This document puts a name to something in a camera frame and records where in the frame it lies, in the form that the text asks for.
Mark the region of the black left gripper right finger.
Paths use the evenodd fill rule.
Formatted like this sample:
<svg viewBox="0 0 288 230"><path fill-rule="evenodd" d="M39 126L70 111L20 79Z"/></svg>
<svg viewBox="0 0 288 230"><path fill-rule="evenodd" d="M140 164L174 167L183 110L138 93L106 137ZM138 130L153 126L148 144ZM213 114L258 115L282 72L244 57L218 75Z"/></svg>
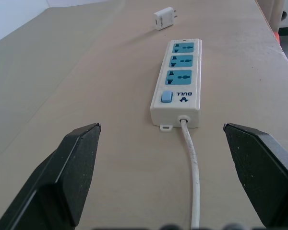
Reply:
<svg viewBox="0 0 288 230"><path fill-rule="evenodd" d="M223 126L239 181L262 224L288 229L288 152L270 134Z"/></svg>

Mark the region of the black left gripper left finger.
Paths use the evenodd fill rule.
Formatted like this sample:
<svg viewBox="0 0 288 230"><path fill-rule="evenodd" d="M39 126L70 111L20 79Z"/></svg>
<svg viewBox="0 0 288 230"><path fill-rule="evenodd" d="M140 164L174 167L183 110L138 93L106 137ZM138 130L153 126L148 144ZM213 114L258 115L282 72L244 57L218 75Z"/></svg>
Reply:
<svg viewBox="0 0 288 230"><path fill-rule="evenodd" d="M0 218L0 230L73 230L90 189L101 125L67 134L31 173Z"/></svg>

